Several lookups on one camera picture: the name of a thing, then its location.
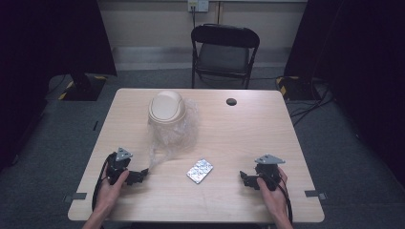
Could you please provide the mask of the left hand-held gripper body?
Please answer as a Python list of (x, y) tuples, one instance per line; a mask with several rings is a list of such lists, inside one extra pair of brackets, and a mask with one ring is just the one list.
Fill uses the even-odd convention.
[(107, 158), (108, 168), (106, 176), (109, 178), (111, 185), (114, 185), (120, 175), (126, 170), (131, 161), (132, 153), (119, 147), (116, 152), (110, 154)]

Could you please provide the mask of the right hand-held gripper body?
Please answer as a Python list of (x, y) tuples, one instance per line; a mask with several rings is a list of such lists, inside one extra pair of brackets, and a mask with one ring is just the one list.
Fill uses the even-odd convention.
[(265, 181), (270, 191), (275, 191), (281, 182), (278, 165), (285, 163), (285, 161), (279, 157), (266, 154), (256, 158), (255, 162), (257, 163), (255, 167), (256, 174)]

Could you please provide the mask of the silver blister pack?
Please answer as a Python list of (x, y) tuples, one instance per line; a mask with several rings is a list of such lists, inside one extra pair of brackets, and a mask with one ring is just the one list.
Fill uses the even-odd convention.
[(200, 184), (212, 170), (213, 165), (202, 158), (188, 170), (186, 175), (196, 184)]

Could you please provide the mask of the clear plastic bag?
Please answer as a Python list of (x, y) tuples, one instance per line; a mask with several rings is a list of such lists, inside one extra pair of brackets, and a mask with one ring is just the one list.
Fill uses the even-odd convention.
[(176, 158), (189, 152), (196, 144), (199, 133), (199, 108), (192, 99), (184, 98), (186, 115), (183, 124), (183, 135), (178, 142), (165, 145), (154, 135), (152, 128), (148, 125), (149, 132), (149, 167), (153, 168), (163, 162)]

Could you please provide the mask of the person's right hand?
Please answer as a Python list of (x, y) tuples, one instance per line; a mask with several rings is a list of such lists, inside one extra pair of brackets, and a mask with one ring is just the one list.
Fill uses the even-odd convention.
[(281, 176), (281, 181), (279, 182), (279, 186), (274, 191), (270, 191), (267, 188), (266, 183), (262, 178), (257, 178), (257, 183), (260, 187), (265, 206), (274, 221), (277, 219), (288, 218), (286, 201), (286, 183), (288, 177), (281, 168), (278, 168), (278, 170)]

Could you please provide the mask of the person's left hand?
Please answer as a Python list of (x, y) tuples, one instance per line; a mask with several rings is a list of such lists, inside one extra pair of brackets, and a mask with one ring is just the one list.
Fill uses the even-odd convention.
[(113, 210), (120, 195), (121, 187), (128, 176), (129, 171), (125, 170), (119, 176), (115, 184), (111, 185), (108, 180), (103, 180), (101, 182), (101, 186), (96, 197), (95, 212), (109, 214)]

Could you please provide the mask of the grey tape strip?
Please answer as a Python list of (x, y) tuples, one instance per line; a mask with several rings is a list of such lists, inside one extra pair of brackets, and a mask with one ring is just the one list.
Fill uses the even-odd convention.
[(315, 198), (315, 197), (317, 197), (320, 200), (324, 200), (324, 199), (328, 198), (326, 193), (319, 193), (316, 190), (306, 190), (305, 195), (306, 195), (307, 198)]
[(78, 199), (85, 199), (87, 196), (86, 193), (73, 193), (71, 195), (67, 195), (63, 198), (64, 202), (71, 203), (73, 200), (78, 200)]

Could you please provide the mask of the black stand base striped tape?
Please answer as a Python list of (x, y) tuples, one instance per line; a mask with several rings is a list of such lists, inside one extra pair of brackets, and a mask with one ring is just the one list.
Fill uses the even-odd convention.
[(59, 100), (65, 101), (97, 101), (107, 81), (105, 76), (73, 73), (72, 82), (68, 84)]
[(319, 97), (313, 85), (298, 76), (278, 77), (276, 85), (283, 98), (288, 101), (316, 100)]

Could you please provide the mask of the black folding chair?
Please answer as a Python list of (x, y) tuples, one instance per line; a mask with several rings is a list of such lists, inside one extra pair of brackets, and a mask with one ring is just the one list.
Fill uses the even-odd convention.
[(248, 28), (220, 24), (202, 24), (191, 32), (192, 88), (196, 74), (216, 75), (242, 80), (247, 89), (256, 53), (259, 35)]

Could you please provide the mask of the black curtain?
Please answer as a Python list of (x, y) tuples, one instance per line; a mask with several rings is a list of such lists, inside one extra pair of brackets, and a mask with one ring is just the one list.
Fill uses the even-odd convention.
[(43, 111), (50, 80), (117, 73), (97, 0), (0, 0), (0, 171)]
[(405, 187), (405, 0), (308, 0), (285, 74), (327, 80)]

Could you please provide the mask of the white wall outlet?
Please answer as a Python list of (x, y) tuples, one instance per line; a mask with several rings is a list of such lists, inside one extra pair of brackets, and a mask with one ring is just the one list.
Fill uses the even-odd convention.
[(189, 12), (208, 12), (208, 0), (187, 0), (187, 10)]

